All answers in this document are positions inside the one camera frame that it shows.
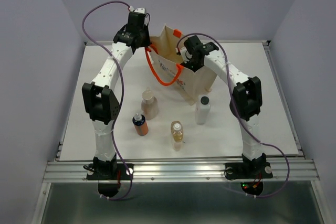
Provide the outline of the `white bottle black cap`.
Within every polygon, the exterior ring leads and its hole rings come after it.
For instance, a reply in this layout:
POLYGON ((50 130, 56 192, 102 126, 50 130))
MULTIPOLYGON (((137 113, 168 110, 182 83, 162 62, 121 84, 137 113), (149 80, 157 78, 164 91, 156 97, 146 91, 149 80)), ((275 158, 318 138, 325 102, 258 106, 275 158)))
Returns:
POLYGON ((206 122, 207 116, 211 110, 210 99, 206 95, 200 95, 195 107, 195 121, 198 125, 206 122))

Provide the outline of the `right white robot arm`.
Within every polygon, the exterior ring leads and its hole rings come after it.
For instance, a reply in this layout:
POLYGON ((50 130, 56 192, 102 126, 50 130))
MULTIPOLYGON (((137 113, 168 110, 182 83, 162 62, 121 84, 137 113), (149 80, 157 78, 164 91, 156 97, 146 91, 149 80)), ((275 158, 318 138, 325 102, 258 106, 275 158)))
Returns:
POLYGON ((228 180, 267 178, 268 166, 263 143, 258 139, 259 114, 263 104, 261 80, 250 77, 228 61, 223 46, 214 38, 202 43, 200 33, 191 33, 182 37, 176 52, 184 57, 183 65, 192 70, 207 67, 228 86, 230 110, 238 120, 243 143, 242 161, 226 163, 224 175, 228 180))

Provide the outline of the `cream canvas bag orange handles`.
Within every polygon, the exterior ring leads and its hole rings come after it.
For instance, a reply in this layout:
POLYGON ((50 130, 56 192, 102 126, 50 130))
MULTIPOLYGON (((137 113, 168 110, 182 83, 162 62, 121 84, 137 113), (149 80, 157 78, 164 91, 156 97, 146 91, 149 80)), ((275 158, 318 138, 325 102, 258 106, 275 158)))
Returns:
POLYGON ((176 44, 183 36, 178 29, 163 26, 158 36, 151 36, 151 44, 145 48, 150 70, 158 83, 174 88, 190 105, 198 96, 207 94, 216 79, 216 74, 208 67, 193 71, 182 65, 183 58, 176 54, 176 44))

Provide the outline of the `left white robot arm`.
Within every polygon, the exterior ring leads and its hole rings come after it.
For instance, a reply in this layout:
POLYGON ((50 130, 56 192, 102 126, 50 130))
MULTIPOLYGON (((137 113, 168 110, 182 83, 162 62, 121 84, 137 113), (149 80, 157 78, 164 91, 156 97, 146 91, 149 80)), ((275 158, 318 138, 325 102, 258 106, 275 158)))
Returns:
POLYGON ((114 36, 109 56, 99 73, 90 83, 82 86, 85 111, 89 114, 94 127, 96 152, 89 169, 106 179, 113 178, 117 172, 116 151, 112 142, 113 123, 121 107, 114 94, 119 69, 138 48, 150 45, 148 24, 145 22, 145 8, 137 8, 128 15, 128 22, 114 36))

